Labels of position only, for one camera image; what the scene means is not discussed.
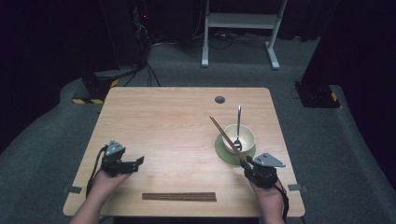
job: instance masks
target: hand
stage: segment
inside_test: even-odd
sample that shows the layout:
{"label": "hand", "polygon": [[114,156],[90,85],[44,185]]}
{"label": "hand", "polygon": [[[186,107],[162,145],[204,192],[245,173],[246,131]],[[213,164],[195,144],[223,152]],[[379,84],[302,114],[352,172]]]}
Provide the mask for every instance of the hand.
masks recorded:
{"label": "hand", "polygon": [[280,192],[275,188],[262,189],[258,188],[255,184],[250,182],[250,186],[256,194],[256,199],[265,219],[265,223],[284,223],[283,213],[283,198]]}
{"label": "hand", "polygon": [[95,195],[105,201],[130,175],[131,174],[124,174],[111,177],[108,173],[101,170],[93,180],[92,188],[88,196]]}
{"label": "hand", "polygon": [[105,171],[99,171],[92,182],[92,188],[87,199],[77,210],[71,224],[89,224],[98,223],[100,210],[105,204],[107,198],[116,190],[116,188],[126,180],[131,174],[118,175],[111,177]]}

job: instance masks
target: bowl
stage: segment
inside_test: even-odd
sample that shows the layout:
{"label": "bowl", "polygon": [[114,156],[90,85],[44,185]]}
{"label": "bowl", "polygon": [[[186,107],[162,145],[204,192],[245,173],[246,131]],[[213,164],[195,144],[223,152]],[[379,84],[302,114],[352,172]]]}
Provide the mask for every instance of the bowl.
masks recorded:
{"label": "bowl", "polygon": [[[228,126],[224,132],[227,133],[227,136],[230,138],[232,142],[236,140],[236,124],[232,124]],[[224,137],[222,137],[223,143],[225,148],[230,152],[233,153],[233,149],[230,147],[230,144],[228,144],[227,140],[225,140]],[[240,125],[239,127],[239,141],[241,142],[242,145],[242,150],[240,152],[244,153],[249,150],[251,150],[254,146],[254,133],[251,131],[247,126],[245,125]]]}

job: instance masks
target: dark curtain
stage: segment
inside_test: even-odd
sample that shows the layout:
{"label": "dark curtain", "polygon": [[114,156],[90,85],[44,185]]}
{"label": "dark curtain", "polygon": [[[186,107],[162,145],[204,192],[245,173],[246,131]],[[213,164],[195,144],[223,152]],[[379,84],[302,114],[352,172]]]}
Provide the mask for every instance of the dark curtain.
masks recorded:
{"label": "dark curtain", "polygon": [[396,187],[396,2],[340,0],[302,85],[339,85],[376,161]]}
{"label": "dark curtain", "polygon": [[[339,0],[288,0],[277,37],[303,41],[321,37]],[[211,0],[211,12],[276,14],[281,0]],[[271,31],[256,30],[258,35],[270,35]]]}
{"label": "dark curtain", "polygon": [[278,37],[303,41],[321,37],[339,0],[289,0]]}
{"label": "dark curtain", "polygon": [[2,1],[0,153],[56,106],[61,89],[81,77],[64,39],[59,1]]}

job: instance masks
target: hole in table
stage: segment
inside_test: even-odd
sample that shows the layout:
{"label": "hole in table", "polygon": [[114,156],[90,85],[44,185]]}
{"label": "hole in table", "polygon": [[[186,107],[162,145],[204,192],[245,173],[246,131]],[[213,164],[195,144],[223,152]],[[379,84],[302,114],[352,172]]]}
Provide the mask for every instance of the hole in table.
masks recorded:
{"label": "hole in table", "polygon": [[216,96],[215,102],[218,104],[223,104],[225,102],[225,98],[223,96]]}

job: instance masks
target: black backdrop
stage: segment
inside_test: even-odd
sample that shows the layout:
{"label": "black backdrop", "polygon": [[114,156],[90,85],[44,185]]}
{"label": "black backdrop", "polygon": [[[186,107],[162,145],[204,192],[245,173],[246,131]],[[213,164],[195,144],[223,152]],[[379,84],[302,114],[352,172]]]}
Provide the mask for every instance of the black backdrop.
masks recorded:
{"label": "black backdrop", "polygon": [[302,79],[340,85],[367,146],[396,187],[396,3],[340,0]]}
{"label": "black backdrop", "polygon": [[[186,0],[169,1],[169,4],[176,6],[175,15],[190,18],[191,22],[181,23],[181,26],[187,29],[185,34],[188,34],[188,37],[198,24],[197,18],[203,0],[191,1],[192,4],[186,3]],[[245,10],[256,10],[259,8],[258,5],[263,6],[262,10],[270,10],[272,8],[266,7],[275,6],[277,0],[251,1],[250,4],[244,4]],[[262,1],[271,4],[263,5]],[[67,1],[67,6],[63,5],[63,1],[51,0],[0,1],[0,152],[3,152],[25,127],[59,103],[59,92],[64,85],[82,76],[81,66],[84,65],[84,58],[79,52],[84,50],[71,48],[73,46],[70,46],[70,34],[66,27],[70,27],[73,21],[78,22],[78,15],[85,15],[83,7],[87,10],[98,8],[99,0],[72,2],[76,2],[74,7],[70,1]],[[232,2],[240,1],[224,0],[224,8],[227,8],[227,2],[230,4],[228,9],[232,9]],[[303,36],[304,39],[320,36],[326,21],[330,18],[332,2],[333,0],[289,0],[279,36]],[[177,14],[179,10],[186,8],[189,8],[193,16],[186,13]],[[169,15],[166,10],[163,10],[163,13]],[[200,29],[203,29],[203,23],[200,24]],[[82,27],[81,30],[89,30],[92,27],[86,25],[86,28]],[[108,35],[95,37],[100,38],[95,40],[97,42],[108,43]]]}

